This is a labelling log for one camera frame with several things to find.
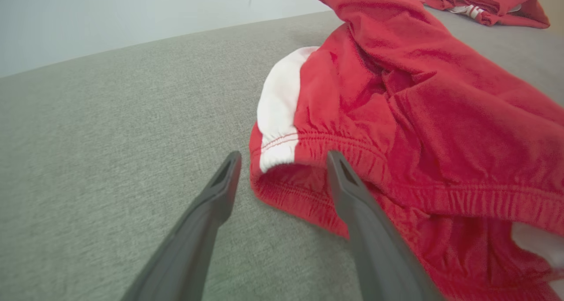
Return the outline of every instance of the white wall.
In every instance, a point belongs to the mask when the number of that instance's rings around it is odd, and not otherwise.
[[[317,0],[0,0],[0,77],[162,38],[324,10]]]

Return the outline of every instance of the gray surface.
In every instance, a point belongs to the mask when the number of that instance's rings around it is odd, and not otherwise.
[[[560,104],[564,42],[433,11]],[[205,300],[358,300],[346,242],[249,187],[248,138],[280,58],[331,12],[170,38],[0,78],[0,300],[116,300],[231,150],[243,169]]]

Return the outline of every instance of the wrinkled fabric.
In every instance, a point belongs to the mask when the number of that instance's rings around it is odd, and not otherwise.
[[[431,8],[466,14],[484,26],[550,26],[538,0],[421,0]]]
[[[449,299],[557,300],[547,282],[562,272],[510,233],[519,221],[564,237],[564,109],[418,0],[320,1],[345,23],[304,54],[293,131],[266,137],[259,114],[256,196],[347,237],[327,183],[338,150]]]

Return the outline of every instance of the red fabric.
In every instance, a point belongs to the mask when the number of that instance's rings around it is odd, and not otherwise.
[[[511,223],[564,236],[564,110],[417,0],[320,0],[345,24],[301,69],[295,163],[250,180],[267,204],[347,236],[327,183],[342,152],[453,300],[556,300]]]
[[[484,26],[496,23],[506,26],[532,26],[533,28],[548,28],[550,23],[544,14],[538,0],[421,0],[428,6],[447,10],[455,6],[478,6],[485,10],[475,18]],[[520,10],[509,12],[520,5]]]

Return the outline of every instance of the gray fabric surface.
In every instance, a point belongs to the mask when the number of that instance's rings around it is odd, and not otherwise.
[[[564,42],[431,10],[562,104]],[[359,300],[347,244],[257,200],[248,138],[280,58],[332,12],[122,48],[0,78],[0,300],[117,300],[231,150],[243,169],[205,300]]]

